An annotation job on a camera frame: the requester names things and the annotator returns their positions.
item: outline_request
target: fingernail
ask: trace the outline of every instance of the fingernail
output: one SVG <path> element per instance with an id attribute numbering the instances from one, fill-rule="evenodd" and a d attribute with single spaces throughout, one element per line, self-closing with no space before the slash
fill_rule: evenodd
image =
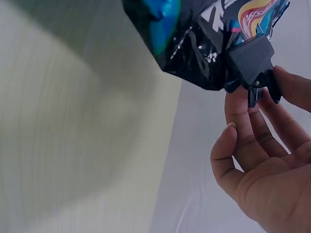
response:
<path id="1" fill-rule="evenodd" d="M 275 68 L 277 68 L 277 69 L 280 69 L 280 70 L 283 70 L 283 71 L 287 72 L 287 71 L 286 71 L 286 69 L 284 69 L 283 67 L 280 67 L 280 66 L 275 66 Z"/>
<path id="2" fill-rule="evenodd" d="M 224 131 L 226 131 L 226 130 L 229 129 L 230 127 L 233 127 L 233 128 L 236 129 L 235 123 L 234 123 L 234 122 L 230 122 L 229 124 L 227 124 L 227 126 L 225 127 L 225 130 L 224 130 Z"/>

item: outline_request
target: colorful logo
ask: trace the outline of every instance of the colorful logo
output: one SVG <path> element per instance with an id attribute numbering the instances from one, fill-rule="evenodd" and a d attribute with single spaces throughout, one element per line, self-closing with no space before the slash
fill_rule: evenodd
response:
<path id="1" fill-rule="evenodd" d="M 263 18 L 278 2 L 279 0 L 253 0 L 240 9 L 239 24 L 243 34 L 248 39 L 257 35 L 257 26 L 261 24 Z"/>

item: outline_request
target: finger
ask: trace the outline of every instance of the finger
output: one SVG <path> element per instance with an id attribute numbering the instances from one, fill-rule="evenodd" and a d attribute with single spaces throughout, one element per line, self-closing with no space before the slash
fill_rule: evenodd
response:
<path id="1" fill-rule="evenodd" d="M 241 168 L 248 172 L 269 158 L 256 141 L 248 114 L 247 91 L 242 87 L 225 99 L 227 123 L 234 122 L 238 133 L 235 158 Z"/>
<path id="2" fill-rule="evenodd" d="M 311 112 L 311 80 L 290 74 L 281 67 L 273 70 L 284 98 L 299 108 Z"/>
<path id="3" fill-rule="evenodd" d="M 259 107 L 248 109 L 253 132 L 256 140 L 270 157 L 282 158 L 288 155 L 287 151 L 272 136 L 271 131 L 263 118 Z"/>
<path id="4" fill-rule="evenodd" d="M 264 90 L 259 104 L 280 139 L 292 153 L 311 140 L 282 105 L 273 102 L 267 90 Z"/>
<path id="5" fill-rule="evenodd" d="M 210 161 L 218 185 L 233 199 L 244 177 L 244 173 L 237 170 L 232 155 L 237 143 L 237 131 L 233 123 L 229 124 L 214 145 Z"/>

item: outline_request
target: blue graphic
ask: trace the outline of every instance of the blue graphic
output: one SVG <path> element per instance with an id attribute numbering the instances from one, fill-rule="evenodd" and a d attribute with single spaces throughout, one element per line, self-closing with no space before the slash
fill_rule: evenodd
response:
<path id="1" fill-rule="evenodd" d="M 150 34 L 154 55 L 162 53 L 175 30 L 179 14 L 180 0 L 143 0 L 156 20 L 151 22 Z"/>

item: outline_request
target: snack bag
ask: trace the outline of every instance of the snack bag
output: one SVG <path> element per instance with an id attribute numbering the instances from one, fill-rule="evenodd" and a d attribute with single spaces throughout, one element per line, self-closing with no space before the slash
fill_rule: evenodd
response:
<path id="1" fill-rule="evenodd" d="M 122 0 L 160 68 L 206 90 L 233 92 L 225 52 L 272 28 L 288 0 Z"/>

